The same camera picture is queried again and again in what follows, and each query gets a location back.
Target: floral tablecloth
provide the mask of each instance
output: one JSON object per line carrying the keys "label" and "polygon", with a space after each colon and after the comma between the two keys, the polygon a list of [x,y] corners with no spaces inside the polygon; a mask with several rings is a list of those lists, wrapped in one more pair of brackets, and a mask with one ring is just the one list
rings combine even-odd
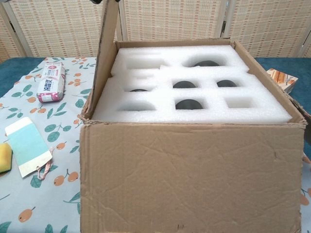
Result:
{"label": "floral tablecloth", "polygon": [[[42,104],[36,97],[45,62],[64,63],[65,96],[60,102]],[[0,233],[80,232],[78,114],[91,91],[95,64],[94,57],[46,58],[0,98],[0,142],[7,141],[6,126],[29,117],[48,147],[55,148],[43,181],[35,172],[23,179],[14,157],[12,170],[0,174]]]}

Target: woven screen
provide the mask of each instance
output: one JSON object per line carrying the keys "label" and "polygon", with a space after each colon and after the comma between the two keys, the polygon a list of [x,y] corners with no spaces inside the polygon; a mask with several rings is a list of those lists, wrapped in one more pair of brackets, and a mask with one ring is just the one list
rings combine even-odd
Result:
{"label": "woven screen", "polygon": [[124,0],[128,40],[219,37],[220,0]]}
{"label": "woven screen", "polygon": [[3,17],[0,15],[0,63],[13,57],[20,57],[15,41],[9,32]]}
{"label": "woven screen", "polygon": [[103,4],[89,0],[12,0],[34,56],[96,56]]}
{"label": "woven screen", "polygon": [[255,57],[290,57],[310,19],[310,0],[236,0],[229,35]]}
{"label": "woven screen", "polygon": [[307,50],[303,54],[303,57],[311,57],[311,44],[309,45],[309,47],[307,48]]}

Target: yellow sponge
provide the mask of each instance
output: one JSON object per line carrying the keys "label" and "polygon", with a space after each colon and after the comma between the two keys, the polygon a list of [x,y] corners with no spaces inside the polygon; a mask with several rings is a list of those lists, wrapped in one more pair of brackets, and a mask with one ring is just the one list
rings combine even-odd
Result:
{"label": "yellow sponge", "polygon": [[12,149],[9,144],[0,144],[0,173],[11,170]]}

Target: black round object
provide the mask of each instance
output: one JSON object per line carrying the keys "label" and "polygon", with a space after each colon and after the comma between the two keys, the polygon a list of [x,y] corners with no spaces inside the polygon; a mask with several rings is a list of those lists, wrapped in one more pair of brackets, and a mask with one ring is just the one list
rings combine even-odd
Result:
{"label": "black round object", "polygon": [[218,87],[236,87],[236,84],[230,80],[221,80],[217,82]]}
{"label": "black round object", "polygon": [[196,88],[196,86],[189,81],[180,81],[176,83],[173,88]]}
{"label": "black round object", "polygon": [[176,109],[203,109],[202,105],[196,100],[182,100],[178,104],[175,105]]}
{"label": "black round object", "polygon": [[147,90],[144,90],[144,89],[135,89],[135,90],[131,90],[130,92],[132,91],[147,91]]}
{"label": "black round object", "polygon": [[214,61],[202,61],[194,65],[194,67],[218,67],[219,64]]}

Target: white foam insert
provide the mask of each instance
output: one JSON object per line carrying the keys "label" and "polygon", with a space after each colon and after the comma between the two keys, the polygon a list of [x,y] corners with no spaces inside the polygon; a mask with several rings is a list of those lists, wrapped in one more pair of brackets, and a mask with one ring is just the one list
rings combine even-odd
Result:
{"label": "white foam insert", "polygon": [[[190,67],[203,60],[219,67]],[[120,49],[93,119],[105,122],[281,124],[291,116],[231,46]],[[237,87],[218,87],[231,80]],[[196,88],[173,88],[179,81]],[[145,89],[144,92],[130,92]],[[203,109],[176,110],[192,99]]]}

